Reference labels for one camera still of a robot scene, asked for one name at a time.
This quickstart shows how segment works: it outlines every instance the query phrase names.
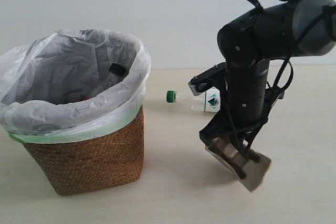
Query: table surface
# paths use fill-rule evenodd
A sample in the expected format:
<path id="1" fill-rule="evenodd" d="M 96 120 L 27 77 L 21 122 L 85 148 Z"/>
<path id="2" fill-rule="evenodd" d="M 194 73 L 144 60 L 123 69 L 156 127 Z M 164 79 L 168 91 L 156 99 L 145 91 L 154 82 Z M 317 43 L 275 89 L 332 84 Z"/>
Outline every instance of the table surface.
<path id="1" fill-rule="evenodd" d="M 270 68 L 270 80 L 277 70 Z M 165 102 L 166 90 L 186 89 L 202 71 L 151 72 L 143 173 L 128 185 L 58 196 L 24 148 L 0 131 L 0 224 L 335 223 L 336 66 L 295 66 L 285 99 L 253 144 L 272 159 L 253 193 L 204 150 L 198 131 L 213 114 Z"/>

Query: bottle cap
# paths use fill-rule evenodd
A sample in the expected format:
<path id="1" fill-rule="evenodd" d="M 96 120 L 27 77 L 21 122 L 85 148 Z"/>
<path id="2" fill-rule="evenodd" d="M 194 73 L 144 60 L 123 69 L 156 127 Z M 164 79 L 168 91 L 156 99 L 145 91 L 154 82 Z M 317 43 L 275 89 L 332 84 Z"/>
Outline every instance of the bottle cap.
<path id="1" fill-rule="evenodd" d="M 168 90 L 166 95 L 166 101 L 168 103 L 176 102 L 176 91 Z"/>

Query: white plastic bag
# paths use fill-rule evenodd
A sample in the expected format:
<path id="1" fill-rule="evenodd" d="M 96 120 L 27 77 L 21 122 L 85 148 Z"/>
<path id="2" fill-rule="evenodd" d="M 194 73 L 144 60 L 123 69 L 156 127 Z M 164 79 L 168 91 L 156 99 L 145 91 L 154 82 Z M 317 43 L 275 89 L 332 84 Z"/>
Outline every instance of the white plastic bag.
<path id="1" fill-rule="evenodd" d="M 125 74 L 109 72 L 113 63 Z M 0 56 L 0 125 L 28 143 L 110 134 L 136 117 L 150 68 L 149 53 L 131 35 L 59 30 Z"/>

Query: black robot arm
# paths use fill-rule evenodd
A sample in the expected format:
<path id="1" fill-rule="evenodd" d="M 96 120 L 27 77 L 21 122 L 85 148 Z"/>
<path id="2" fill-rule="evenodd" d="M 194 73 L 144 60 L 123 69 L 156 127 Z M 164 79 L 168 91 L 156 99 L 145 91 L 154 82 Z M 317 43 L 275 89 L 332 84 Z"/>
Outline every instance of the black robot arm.
<path id="1" fill-rule="evenodd" d="M 264 9 L 257 0 L 247 1 L 255 8 L 218 32 L 218 47 L 226 61 L 195 76 L 189 86 L 194 95 L 211 87 L 220 91 L 221 109 L 199 136 L 206 149 L 253 191 L 270 159 L 250 149 L 252 142 L 290 86 L 290 58 L 322 56 L 335 46 L 336 2 L 279 0 L 285 3 Z M 276 59 L 284 63 L 271 87 L 268 69 Z M 288 82 L 278 87 L 287 65 L 291 68 Z"/>

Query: woven basket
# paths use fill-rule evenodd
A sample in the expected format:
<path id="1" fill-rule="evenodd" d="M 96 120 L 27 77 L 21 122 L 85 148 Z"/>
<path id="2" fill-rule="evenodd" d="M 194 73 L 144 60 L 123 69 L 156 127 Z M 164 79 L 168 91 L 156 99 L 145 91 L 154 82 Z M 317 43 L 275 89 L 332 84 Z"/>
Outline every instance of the woven basket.
<path id="1" fill-rule="evenodd" d="M 59 195 L 124 185 L 140 178 L 144 160 L 143 107 L 124 128 L 65 144 L 24 144 Z"/>

